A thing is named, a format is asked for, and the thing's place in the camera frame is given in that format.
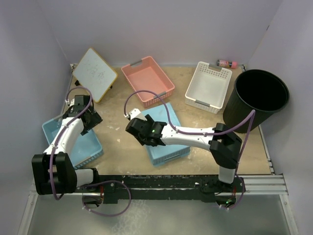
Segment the white plastic basket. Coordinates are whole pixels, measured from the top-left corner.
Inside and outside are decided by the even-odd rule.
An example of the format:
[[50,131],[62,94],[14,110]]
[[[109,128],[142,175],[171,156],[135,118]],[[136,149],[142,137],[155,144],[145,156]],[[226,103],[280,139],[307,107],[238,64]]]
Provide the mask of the white plastic basket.
[[198,62],[185,93],[185,103],[217,114],[223,107],[232,71],[206,62]]

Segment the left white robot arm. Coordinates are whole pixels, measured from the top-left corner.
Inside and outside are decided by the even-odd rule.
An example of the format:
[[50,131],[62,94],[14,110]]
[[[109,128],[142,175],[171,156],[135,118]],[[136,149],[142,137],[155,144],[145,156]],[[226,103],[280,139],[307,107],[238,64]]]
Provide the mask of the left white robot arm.
[[52,143],[42,154],[33,156],[31,164],[39,195],[51,194],[60,200],[81,186],[90,192],[99,190],[101,181],[97,170],[76,170],[69,158],[78,137],[102,121],[92,103],[91,95],[76,95],[63,114],[61,128]]

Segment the blue plastic basket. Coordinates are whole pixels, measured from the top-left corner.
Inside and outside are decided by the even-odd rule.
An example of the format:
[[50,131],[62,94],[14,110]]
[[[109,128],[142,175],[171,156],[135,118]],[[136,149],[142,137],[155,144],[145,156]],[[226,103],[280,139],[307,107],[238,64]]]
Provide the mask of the blue plastic basket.
[[[169,124],[167,112],[164,105],[159,105],[142,111],[144,116],[150,115],[154,121],[162,121]],[[187,156],[190,153],[190,147],[186,145],[167,145],[156,147],[145,146],[150,161],[153,166],[158,167],[170,161]]]
[[[51,144],[62,125],[62,116],[58,115],[42,124],[42,130],[47,143]],[[79,135],[69,158],[74,169],[83,168],[104,154],[103,147],[93,130],[85,135]]]

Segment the large black plastic bin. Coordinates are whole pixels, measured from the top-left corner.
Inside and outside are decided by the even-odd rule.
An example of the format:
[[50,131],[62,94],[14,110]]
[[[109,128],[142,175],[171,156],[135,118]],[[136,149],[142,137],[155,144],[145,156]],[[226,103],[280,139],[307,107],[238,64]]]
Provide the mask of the large black plastic bin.
[[223,112],[229,128],[242,122],[252,110],[255,116],[251,130],[270,116],[283,110],[290,99],[290,92],[278,76],[265,70],[247,70],[234,82],[233,91]]

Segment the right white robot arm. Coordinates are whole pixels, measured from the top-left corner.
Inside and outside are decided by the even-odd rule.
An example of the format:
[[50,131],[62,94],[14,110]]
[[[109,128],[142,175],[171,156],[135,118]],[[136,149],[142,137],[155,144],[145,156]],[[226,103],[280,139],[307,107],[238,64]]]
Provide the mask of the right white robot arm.
[[228,130],[225,124],[217,123],[210,128],[171,126],[155,121],[150,115],[143,119],[130,119],[126,132],[134,136],[141,145],[167,146],[186,145],[211,152],[219,166],[218,188],[230,191],[235,186],[235,173],[239,163],[242,139]]

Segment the pink plastic basket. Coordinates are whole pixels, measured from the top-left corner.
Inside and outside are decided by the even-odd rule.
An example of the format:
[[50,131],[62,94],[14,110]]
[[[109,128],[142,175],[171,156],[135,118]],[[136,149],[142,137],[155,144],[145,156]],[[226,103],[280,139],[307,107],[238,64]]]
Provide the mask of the pink plastic basket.
[[125,65],[121,70],[134,91],[149,90],[155,93],[136,94],[145,108],[159,102],[157,96],[165,99],[173,94],[175,85],[151,56]]

